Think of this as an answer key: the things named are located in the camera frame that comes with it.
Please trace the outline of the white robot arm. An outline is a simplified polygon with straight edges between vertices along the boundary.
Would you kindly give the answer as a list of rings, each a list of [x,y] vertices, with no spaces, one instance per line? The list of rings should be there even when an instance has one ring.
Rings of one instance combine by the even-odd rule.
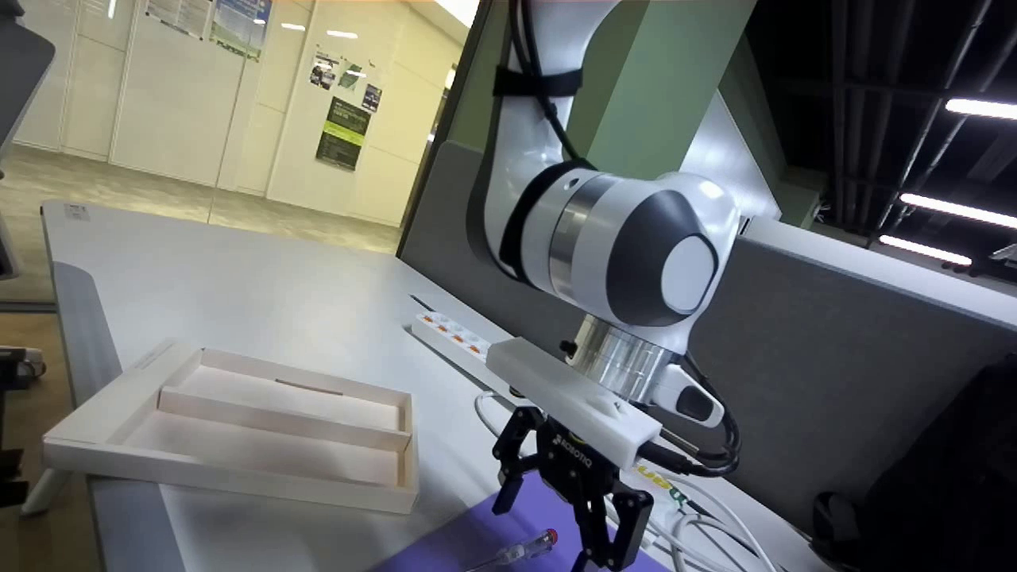
[[[722,478],[735,447],[674,452],[674,419],[732,433],[735,419],[688,365],[696,318],[735,250],[739,213],[726,192],[696,176],[654,180],[595,168],[565,139],[585,47],[618,0],[509,0],[494,66],[494,126],[485,143],[484,241],[511,280],[540,288],[634,350],[612,370],[595,338],[556,358],[515,338],[485,354],[522,403],[494,440],[511,510],[528,473],[572,504],[582,570],[625,570],[654,498],[622,483],[634,461]]]

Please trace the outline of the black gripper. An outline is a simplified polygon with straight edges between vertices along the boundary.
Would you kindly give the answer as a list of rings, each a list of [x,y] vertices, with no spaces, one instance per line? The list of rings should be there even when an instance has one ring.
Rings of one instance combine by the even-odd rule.
[[[582,538],[572,572],[582,572],[589,564],[622,572],[634,561],[654,498],[644,491],[625,485],[618,468],[561,424],[537,408],[518,408],[497,433],[491,457],[497,461],[494,514],[515,504],[528,469],[537,469],[572,504]],[[608,504],[616,511],[616,531],[604,523]]]

